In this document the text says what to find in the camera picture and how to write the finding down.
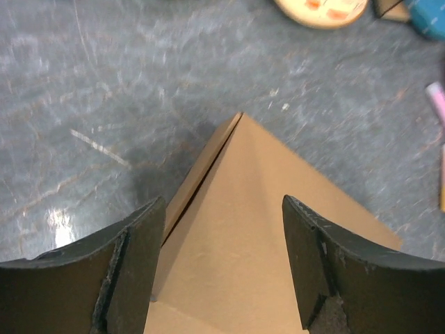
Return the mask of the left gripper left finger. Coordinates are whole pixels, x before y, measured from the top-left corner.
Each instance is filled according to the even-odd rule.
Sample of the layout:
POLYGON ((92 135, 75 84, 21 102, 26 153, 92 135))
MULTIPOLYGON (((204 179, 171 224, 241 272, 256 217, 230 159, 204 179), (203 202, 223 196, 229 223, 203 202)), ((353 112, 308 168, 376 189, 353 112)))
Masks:
POLYGON ((32 260, 1 264, 2 333, 142 333, 165 225, 156 198, 32 260))

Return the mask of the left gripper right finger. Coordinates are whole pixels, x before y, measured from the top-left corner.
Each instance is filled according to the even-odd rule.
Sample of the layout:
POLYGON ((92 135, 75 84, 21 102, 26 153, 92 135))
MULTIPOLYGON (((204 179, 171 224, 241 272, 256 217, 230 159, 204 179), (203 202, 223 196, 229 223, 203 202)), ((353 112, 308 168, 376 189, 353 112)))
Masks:
POLYGON ((374 243, 292 196, 282 216, 304 329, 337 296, 351 333, 444 332, 443 262, 374 243))

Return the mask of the brown cardboard box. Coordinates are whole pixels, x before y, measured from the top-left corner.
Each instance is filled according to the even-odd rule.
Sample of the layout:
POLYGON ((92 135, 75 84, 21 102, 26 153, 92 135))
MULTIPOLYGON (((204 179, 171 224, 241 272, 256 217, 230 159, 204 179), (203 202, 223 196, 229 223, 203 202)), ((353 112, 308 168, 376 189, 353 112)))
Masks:
POLYGON ((401 240, 244 113, 221 124, 170 201, 146 333, 301 333, 282 221, 294 196, 399 250, 401 240))

